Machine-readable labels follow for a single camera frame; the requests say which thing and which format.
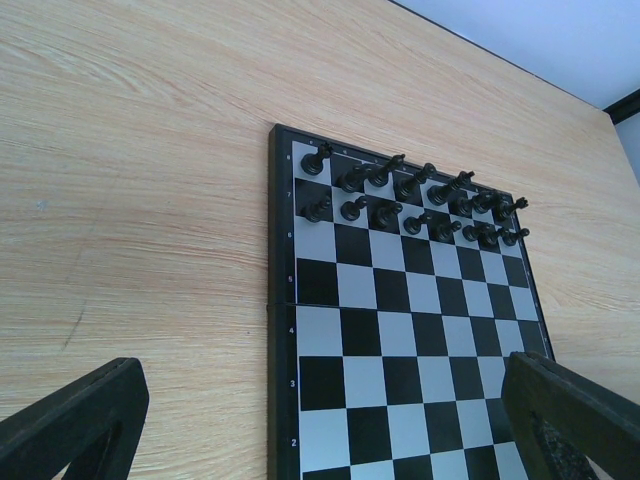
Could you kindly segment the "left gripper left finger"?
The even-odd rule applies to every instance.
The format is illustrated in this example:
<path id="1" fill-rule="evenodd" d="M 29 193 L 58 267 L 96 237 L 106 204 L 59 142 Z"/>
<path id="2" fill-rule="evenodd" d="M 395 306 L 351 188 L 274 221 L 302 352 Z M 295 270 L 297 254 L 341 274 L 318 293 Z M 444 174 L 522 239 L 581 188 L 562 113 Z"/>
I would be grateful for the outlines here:
<path id="1" fill-rule="evenodd" d="M 148 406 L 141 362 L 111 360 L 1 421 L 1 477 L 126 479 Z"/>

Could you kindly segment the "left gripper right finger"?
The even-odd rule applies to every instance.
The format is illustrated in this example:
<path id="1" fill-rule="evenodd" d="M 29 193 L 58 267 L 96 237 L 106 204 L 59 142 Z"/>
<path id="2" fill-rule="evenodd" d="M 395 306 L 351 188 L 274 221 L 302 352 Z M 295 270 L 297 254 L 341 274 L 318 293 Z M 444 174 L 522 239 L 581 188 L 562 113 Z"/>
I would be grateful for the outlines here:
<path id="1" fill-rule="evenodd" d="M 536 353 L 510 354 L 501 398 L 531 479 L 639 477 L 639 405 Z"/>

